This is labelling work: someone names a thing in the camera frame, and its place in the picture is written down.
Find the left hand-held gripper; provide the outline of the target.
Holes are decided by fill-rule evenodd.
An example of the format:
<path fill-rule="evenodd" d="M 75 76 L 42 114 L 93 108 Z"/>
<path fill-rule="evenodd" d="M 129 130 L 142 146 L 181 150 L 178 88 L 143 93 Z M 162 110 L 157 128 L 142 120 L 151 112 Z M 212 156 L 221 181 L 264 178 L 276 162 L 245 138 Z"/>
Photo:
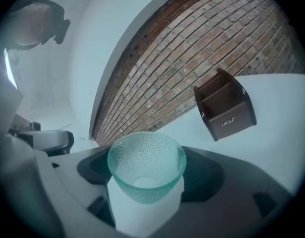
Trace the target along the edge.
<path fill-rule="evenodd" d="M 27 142 L 33 149 L 48 156 L 70 153 L 73 133 L 66 130 L 34 131 L 35 122 L 17 114 L 22 94 L 11 83 L 0 83 L 0 137 L 10 134 Z"/>

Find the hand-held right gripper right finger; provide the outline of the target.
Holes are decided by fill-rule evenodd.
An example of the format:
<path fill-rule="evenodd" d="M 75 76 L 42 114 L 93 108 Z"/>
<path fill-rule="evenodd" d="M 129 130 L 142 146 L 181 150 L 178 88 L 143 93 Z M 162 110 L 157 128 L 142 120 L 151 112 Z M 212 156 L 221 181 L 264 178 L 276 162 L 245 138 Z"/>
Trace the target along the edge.
<path fill-rule="evenodd" d="M 120 232 L 135 238 L 244 238 L 291 199 L 254 164 L 193 147 L 184 151 L 183 180 L 161 201 L 139 204 L 125 197 Z"/>

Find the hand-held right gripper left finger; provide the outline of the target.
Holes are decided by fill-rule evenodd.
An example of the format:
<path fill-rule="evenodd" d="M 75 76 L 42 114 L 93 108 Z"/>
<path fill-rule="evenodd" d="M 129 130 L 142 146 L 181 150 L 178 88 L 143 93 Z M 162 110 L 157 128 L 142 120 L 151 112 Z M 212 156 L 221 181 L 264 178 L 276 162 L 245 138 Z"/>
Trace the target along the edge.
<path fill-rule="evenodd" d="M 64 238 L 134 238 L 95 215 L 102 209 L 113 214 L 106 185 L 91 184 L 78 173 L 78 164 L 83 159 L 103 154 L 108 149 L 107 146 L 97 147 L 53 157 L 35 151 L 42 183 L 60 218 Z"/>

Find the green textured glass cup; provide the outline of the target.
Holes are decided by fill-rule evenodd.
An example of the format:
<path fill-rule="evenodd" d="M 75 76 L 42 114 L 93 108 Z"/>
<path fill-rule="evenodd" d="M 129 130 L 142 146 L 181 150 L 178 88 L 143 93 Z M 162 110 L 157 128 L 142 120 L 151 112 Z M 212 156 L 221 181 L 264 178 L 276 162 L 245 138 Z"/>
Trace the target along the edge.
<path fill-rule="evenodd" d="M 164 198 L 187 165 L 183 148 L 156 132 L 136 132 L 118 139 L 107 156 L 108 169 L 122 191 L 141 204 Z"/>

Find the brown wooden desk organizer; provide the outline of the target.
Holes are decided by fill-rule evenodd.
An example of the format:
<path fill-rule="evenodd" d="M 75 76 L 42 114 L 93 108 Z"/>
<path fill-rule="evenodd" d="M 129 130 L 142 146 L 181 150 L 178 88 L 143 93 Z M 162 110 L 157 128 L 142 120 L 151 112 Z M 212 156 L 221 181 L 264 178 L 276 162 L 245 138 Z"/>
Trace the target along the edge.
<path fill-rule="evenodd" d="M 235 77 L 220 68 L 203 85 L 194 87 L 194 96 L 214 141 L 257 124 L 249 94 Z"/>

